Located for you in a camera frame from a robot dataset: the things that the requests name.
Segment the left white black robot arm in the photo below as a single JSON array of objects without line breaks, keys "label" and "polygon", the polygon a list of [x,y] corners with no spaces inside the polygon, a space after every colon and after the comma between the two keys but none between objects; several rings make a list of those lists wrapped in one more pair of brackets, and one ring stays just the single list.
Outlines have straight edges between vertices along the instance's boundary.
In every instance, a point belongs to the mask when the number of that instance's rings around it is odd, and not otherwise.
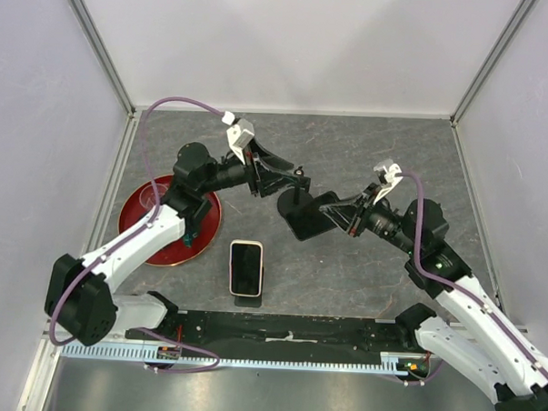
[{"label": "left white black robot arm", "polygon": [[178,327],[173,303],[155,291],[119,296],[116,290],[126,278],[164,247],[199,232],[211,208],[209,193],[248,185],[252,195],[268,197],[287,187],[307,190],[311,183],[301,168],[256,141],[244,148],[242,158],[222,160],[192,142],[179,149],[173,171],[165,194],[156,193],[152,209],[134,225],[84,256],[65,254],[54,262],[44,304],[54,345],[63,345],[58,328],[85,346],[112,331],[131,329],[169,339]]}]

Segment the pink-case smartphone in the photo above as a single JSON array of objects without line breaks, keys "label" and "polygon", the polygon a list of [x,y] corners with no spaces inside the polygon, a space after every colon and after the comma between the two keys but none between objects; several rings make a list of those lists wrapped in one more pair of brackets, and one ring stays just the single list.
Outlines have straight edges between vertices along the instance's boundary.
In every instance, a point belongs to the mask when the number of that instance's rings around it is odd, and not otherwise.
[{"label": "pink-case smartphone", "polygon": [[235,239],[229,246],[229,292],[258,297],[263,289],[264,251],[258,241]]}]

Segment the black round-base phone holder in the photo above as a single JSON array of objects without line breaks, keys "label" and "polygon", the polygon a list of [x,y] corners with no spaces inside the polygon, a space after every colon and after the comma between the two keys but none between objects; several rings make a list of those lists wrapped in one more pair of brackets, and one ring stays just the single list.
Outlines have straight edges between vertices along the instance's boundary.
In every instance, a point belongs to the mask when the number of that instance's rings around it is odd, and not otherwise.
[{"label": "black round-base phone holder", "polygon": [[301,165],[295,168],[294,175],[298,177],[297,184],[282,192],[277,200],[277,211],[284,219],[313,199],[309,194],[311,179],[304,175]]}]

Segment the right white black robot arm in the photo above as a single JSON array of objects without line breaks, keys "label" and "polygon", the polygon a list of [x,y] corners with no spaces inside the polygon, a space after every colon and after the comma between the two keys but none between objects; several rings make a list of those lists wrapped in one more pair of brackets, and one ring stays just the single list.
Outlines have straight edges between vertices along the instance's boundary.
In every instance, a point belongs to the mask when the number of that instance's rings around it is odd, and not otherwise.
[{"label": "right white black robot arm", "polygon": [[458,337],[426,306],[405,310],[394,342],[419,346],[478,387],[495,411],[548,411],[548,356],[538,350],[485,292],[472,269],[446,243],[442,208],[417,193],[406,212],[395,212],[384,189],[323,204],[320,212],[351,237],[370,231],[410,258],[410,279],[466,328]]}]

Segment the black smartphone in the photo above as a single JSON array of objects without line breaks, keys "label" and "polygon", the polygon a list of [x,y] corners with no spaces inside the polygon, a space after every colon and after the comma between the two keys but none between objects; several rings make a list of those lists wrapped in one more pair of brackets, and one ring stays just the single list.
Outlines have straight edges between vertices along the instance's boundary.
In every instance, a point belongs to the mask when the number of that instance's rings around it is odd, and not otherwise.
[{"label": "black smartphone", "polygon": [[291,191],[290,204],[283,214],[284,220],[298,240],[309,240],[337,228],[337,225],[319,210],[323,205],[339,201],[335,192],[323,192],[318,196],[311,196],[303,189],[299,189],[298,192],[296,203],[294,190]]}]

